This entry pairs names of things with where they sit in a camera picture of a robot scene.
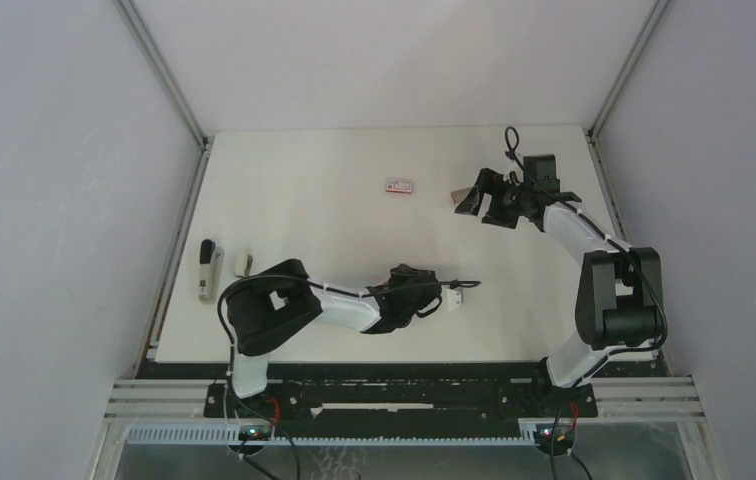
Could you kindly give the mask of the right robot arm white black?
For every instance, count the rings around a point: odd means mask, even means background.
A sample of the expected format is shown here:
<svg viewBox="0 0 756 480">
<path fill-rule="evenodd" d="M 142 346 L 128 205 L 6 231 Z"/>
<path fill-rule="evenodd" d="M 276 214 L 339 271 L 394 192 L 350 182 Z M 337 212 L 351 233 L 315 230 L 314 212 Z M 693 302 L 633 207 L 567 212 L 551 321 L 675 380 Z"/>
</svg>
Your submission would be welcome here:
<svg viewBox="0 0 756 480">
<path fill-rule="evenodd" d="M 546 379 L 531 391 L 536 410 L 556 416 L 571 403 L 569 387 L 587 383 L 612 357 L 656 351 L 667 339 L 660 256 L 598 225 L 576 194 L 561 189 L 554 156 L 507 157 L 516 171 L 484 168 L 452 197 L 456 213 L 488 225 L 514 229 L 528 220 L 580 267 L 576 331 L 544 360 Z"/>
</svg>

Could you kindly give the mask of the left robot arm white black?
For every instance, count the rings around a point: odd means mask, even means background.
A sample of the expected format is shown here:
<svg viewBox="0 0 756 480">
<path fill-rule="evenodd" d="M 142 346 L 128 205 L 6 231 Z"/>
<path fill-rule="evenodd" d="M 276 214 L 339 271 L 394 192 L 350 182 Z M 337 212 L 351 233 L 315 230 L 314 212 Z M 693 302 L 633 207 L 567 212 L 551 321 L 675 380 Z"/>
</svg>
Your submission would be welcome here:
<svg viewBox="0 0 756 480">
<path fill-rule="evenodd" d="M 230 343 L 228 404 L 244 417 L 259 414 L 267 401 L 272 352 L 307 326 L 393 333 L 439 310 L 445 286 L 432 270 L 400 264 L 379 285 L 349 289 L 313 279 L 298 259 L 236 280 L 216 304 Z"/>
</svg>

